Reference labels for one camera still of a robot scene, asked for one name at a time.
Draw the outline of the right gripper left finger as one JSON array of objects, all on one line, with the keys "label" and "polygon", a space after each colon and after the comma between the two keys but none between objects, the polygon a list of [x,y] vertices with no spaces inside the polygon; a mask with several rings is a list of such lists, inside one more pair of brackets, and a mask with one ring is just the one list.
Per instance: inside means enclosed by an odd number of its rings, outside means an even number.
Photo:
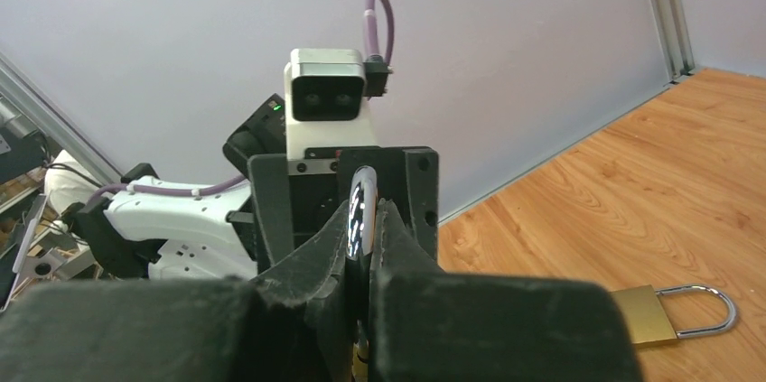
[{"label": "right gripper left finger", "polygon": [[4,381],[329,381],[294,312],[249,282],[40,284],[1,318]]}]

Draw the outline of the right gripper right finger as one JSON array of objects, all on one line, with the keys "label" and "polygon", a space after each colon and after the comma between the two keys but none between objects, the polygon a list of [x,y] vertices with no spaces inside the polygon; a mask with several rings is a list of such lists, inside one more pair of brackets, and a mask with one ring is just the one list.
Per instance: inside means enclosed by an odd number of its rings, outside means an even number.
[{"label": "right gripper right finger", "polygon": [[611,295],[552,278],[396,272],[374,295],[375,381],[640,381]]}]

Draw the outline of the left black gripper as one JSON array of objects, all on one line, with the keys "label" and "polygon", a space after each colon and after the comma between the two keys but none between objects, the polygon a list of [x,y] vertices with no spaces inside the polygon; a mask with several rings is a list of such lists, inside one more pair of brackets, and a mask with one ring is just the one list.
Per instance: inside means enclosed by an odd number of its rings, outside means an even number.
[{"label": "left black gripper", "polygon": [[258,272],[264,272],[254,279],[254,308],[260,313],[309,303],[349,312],[346,200],[351,178],[361,166],[376,171],[378,195],[383,198],[378,202],[369,282],[424,284],[446,276],[434,260],[439,198],[436,150],[426,146],[310,148],[298,160],[288,160],[285,154],[257,154],[248,160],[253,228],[247,242],[253,247]]}]

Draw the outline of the large brass padlock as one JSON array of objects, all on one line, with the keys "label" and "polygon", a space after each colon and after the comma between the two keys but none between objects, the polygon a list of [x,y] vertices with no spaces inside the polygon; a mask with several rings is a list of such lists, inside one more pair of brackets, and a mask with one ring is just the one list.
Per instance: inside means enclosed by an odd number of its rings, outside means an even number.
[{"label": "large brass padlock", "polygon": [[369,380],[369,288],[370,264],[378,206],[377,173],[361,166],[351,180],[345,245],[347,302],[356,330],[352,379]]}]

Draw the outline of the small brass padlock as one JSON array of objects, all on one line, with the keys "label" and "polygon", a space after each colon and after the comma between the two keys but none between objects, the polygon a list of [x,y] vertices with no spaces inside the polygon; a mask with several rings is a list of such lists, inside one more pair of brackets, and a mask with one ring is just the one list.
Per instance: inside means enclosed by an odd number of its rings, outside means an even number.
[{"label": "small brass padlock", "polygon": [[[726,308],[724,319],[705,327],[677,330],[661,298],[688,293],[707,293],[718,298]],[[611,296],[622,312],[633,345],[639,349],[720,335],[732,330],[739,316],[738,308],[728,294],[706,284],[683,284],[659,289],[643,285],[613,291]]]}]

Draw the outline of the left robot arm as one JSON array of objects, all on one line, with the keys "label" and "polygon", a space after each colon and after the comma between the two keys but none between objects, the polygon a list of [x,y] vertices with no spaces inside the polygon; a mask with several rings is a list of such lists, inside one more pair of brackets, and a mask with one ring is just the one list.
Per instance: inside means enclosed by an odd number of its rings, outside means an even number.
[{"label": "left robot arm", "polygon": [[429,256],[437,249],[439,157],[423,146],[351,144],[368,119],[366,101],[343,96],[354,119],[326,116],[338,145],[322,146],[292,99],[271,96],[227,139],[238,169],[212,186],[164,182],[147,163],[97,190],[65,214],[96,260],[118,278],[258,278],[268,271],[305,278],[308,248],[335,227],[341,279],[354,314],[368,307],[376,228],[394,203],[407,234]]}]

